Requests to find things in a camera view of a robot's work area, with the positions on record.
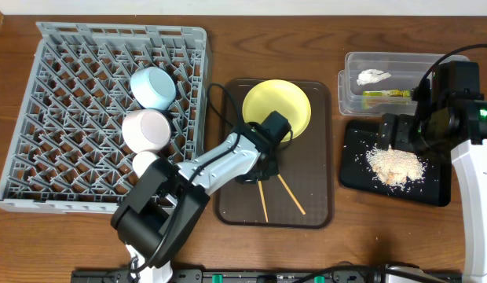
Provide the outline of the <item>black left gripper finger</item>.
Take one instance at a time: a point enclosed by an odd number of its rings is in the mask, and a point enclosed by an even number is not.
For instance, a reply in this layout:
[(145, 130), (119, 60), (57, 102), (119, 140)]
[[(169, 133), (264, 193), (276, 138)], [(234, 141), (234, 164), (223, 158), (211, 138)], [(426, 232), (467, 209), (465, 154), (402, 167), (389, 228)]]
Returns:
[(275, 153), (262, 153), (258, 160), (259, 179), (269, 179), (279, 174), (278, 161)]
[(253, 167), (252, 169), (249, 170), (249, 172), (236, 176), (235, 181), (242, 185), (256, 184), (260, 180), (261, 176), (262, 176), (262, 170)]

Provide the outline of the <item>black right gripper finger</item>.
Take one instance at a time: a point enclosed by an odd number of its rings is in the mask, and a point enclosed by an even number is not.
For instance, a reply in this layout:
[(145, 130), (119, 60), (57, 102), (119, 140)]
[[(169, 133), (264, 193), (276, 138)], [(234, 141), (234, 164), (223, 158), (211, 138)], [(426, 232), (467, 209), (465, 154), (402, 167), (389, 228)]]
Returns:
[(394, 148), (397, 137), (398, 115), (383, 114), (377, 134), (377, 149)]
[(417, 122), (414, 116), (400, 114), (397, 116), (396, 149), (405, 152), (416, 152)]

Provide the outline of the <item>green snack wrapper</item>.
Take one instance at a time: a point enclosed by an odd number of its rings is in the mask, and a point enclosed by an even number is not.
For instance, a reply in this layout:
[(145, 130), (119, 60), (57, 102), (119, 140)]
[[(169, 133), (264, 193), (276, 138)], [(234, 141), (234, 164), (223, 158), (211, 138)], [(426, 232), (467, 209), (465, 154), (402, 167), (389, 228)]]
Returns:
[(361, 105), (364, 109), (383, 104), (408, 104), (411, 101), (410, 90), (377, 90), (364, 91)]

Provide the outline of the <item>wooden chopstick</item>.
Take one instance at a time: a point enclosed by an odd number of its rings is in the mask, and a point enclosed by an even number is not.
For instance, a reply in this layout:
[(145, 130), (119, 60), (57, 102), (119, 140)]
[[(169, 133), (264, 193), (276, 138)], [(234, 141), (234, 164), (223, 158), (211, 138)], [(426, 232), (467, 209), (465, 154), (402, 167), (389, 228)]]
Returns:
[(266, 202), (265, 202), (264, 189), (263, 189), (262, 181), (260, 181), (260, 180), (258, 181), (258, 190), (259, 190), (259, 194), (260, 194), (260, 198), (261, 198), (263, 213), (265, 216), (265, 222), (268, 223), (269, 222), (269, 216), (268, 216), (268, 211), (267, 211)]
[(278, 174), (277, 177), (280, 180), (280, 182), (283, 185), (283, 187), (286, 189), (286, 191), (289, 194), (290, 198), (295, 203), (295, 205), (298, 208), (298, 210), (302, 213), (302, 215), (305, 215), (306, 214), (306, 211), (304, 210), (303, 206), (300, 204), (300, 202), (298, 201), (297, 197), (294, 195), (294, 193), (292, 192), (292, 190), (290, 189), (290, 187), (288, 186), (288, 184), (285, 182), (285, 180), (282, 177), (282, 175), (281, 174)]

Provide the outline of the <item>rice and nut scraps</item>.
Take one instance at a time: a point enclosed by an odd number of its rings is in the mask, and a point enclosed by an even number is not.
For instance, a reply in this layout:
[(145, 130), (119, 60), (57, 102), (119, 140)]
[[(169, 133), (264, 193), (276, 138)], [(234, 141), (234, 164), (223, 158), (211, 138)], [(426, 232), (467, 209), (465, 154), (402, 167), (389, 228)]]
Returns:
[(425, 179), (427, 163), (414, 153), (374, 147), (365, 153), (365, 157), (376, 179), (392, 189), (404, 190), (409, 183)]

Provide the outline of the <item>yellow plate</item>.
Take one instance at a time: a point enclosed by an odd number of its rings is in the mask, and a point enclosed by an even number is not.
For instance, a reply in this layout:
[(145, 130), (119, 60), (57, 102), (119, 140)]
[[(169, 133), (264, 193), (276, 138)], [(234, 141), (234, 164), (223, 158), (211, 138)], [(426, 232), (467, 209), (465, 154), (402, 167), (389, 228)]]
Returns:
[(312, 110), (306, 93), (294, 83), (281, 79), (266, 80), (253, 86), (243, 100), (246, 123), (263, 123), (273, 111), (287, 119), (297, 138), (308, 127)]

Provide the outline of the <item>white tissue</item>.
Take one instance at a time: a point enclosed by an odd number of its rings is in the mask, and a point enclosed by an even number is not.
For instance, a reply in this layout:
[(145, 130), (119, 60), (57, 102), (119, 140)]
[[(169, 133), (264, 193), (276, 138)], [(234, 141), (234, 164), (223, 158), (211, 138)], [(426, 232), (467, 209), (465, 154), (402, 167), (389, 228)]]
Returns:
[(359, 86), (363, 86), (378, 83), (390, 77), (391, 74), (389, 72), (384, 72), (378, 69), (366, 69), (358, 75), (356, 82)]

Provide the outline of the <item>white cup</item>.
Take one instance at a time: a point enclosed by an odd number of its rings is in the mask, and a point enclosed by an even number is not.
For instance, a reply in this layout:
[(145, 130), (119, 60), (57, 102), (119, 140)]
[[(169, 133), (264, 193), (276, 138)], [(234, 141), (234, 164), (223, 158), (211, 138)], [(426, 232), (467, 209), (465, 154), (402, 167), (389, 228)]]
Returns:
[(155, 153), (149, 151), (138, 153), (132, 161), (132, 167), (136, 176), (140, 178), (148, 167), (158, 159), (159, 157)]

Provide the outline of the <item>pink bowl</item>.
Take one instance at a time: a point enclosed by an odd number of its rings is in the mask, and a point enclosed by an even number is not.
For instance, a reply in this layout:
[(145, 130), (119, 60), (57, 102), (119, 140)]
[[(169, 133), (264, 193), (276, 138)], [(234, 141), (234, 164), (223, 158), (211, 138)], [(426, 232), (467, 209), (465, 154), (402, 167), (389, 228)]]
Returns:
[(171, 137), (168, 119), (154, 109), (129, 112), (122, 124), (122, 135), (126, 145), (134, 152), (158, 152)]

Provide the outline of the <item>light blue bowl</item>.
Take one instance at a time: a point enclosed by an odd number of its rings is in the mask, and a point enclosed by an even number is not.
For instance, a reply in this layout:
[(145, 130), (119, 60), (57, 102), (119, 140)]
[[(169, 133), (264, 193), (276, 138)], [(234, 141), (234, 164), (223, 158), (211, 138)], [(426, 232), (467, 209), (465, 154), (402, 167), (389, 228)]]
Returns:
[(143, 108), (159, 111), (167, 110), (177, 95), (173, 79), (158, 67), (148, 67), (135, 72), (130, 78), (130, 88)]

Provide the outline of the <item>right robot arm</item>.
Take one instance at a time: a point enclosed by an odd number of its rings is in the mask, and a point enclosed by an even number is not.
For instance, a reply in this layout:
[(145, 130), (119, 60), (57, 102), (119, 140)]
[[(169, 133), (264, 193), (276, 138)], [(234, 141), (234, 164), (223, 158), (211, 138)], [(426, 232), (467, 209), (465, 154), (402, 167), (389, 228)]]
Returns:
[(487, 282), (487, 101), (479, 67), (439, 61), (412, 91), (414, 115), (383, 115), (378, 149), (449, 159), (460, 185), (466, 259), (465, 282)]

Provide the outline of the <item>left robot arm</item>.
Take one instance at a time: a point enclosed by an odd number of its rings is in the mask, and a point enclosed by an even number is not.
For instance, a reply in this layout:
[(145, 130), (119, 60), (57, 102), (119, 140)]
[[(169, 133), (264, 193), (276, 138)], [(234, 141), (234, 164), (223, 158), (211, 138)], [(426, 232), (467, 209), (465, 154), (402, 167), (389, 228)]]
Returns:
[(227, 182), (255, 184), (277, 175), (276, 154), (293, 135), (287, 118), (272, 111), (263, 122), (239, 119), (216, 148), (194, 160), (152, 161), (112, 216), (131, 254), (132, 282), (167, 282), (170, 261), (188, 240), (211, 194)]

